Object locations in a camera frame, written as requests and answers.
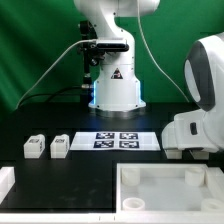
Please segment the white cube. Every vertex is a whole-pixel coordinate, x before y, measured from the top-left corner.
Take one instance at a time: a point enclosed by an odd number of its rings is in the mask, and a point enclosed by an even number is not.
[[[26,159],[38,159],[45,149],[44,135],[31,136],[24,144],[24,156]]]
[[[56,136],[51,143],[51,158],[52,159],[65,159],[70,148],[69,136],[61,135]]]

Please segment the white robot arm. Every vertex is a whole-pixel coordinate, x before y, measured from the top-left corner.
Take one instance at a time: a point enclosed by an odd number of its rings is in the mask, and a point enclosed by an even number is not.
[[[189,91],[201,108],[178,114],[162,133],[165,149],[224,149],[224,33],[201,39],[185,62]]]
[[[140,15],[153,13],[160,0],[139,0]],[[128,117],[145,107],[141,100],[140,82],[135,76],[135,41],[118,27],[115,17],[138,16],[138,0],[74,0],[94,27],[96,47],[125,46],[128,51],[105,54],[100,63],[100,75],[94,83],[92,112],[102,116]]]

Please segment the black table surface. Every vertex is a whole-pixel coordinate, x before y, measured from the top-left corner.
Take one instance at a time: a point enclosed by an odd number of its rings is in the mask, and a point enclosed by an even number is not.
[[[182,160],[168,160],[161,132],[175,114],[197,109],[194,104],[154,103],[146,113],[130,119],[89,114],[79,103],[27,104],[0,124],[0,168],[15,167],[16,183],[0,213],[116,212],[117,163],[205,163],[224,168],[224,153],[196,161],[190,152]],[[155,132],[161,151],[70,151],[66,159],[51,159],[50,144],[56,135],[77,131]],[[43,134],[46,148],[40,159],[24,159],[23,145],[31,135]]]

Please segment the small white block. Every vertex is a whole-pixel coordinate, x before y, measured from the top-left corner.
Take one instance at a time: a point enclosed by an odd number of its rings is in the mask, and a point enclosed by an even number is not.
[[[3,167],[0,170],[0,204],[15,183],[14,167]]]
[[[69,147],[68,135],[56,136],[51,143],[51,158],[64,159],[68,153]]]
[[[31,136],[24,144],[24,156],[26,159],[38,159],[45,149],[45,137],[43,135]]]
[[[182,159],[182,151],[178,149],[167,149],[164,150],[167,159]]]

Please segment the green wall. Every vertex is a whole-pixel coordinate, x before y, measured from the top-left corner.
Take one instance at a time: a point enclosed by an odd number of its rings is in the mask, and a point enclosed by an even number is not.
[[[183,63],[194,41],[224,31],[224,0],[161,0],[142,18],[146,40],[161,67],[187,93]],[[80,39],[84,17],[73,0],[0,1],[0,119],[72,43]],[[184,102],[149,59],[137,19],[117,19],[136,38],[136,76],[146,102]],[[73,50],[32,92],[51,93],[82,81],[82,57]]]

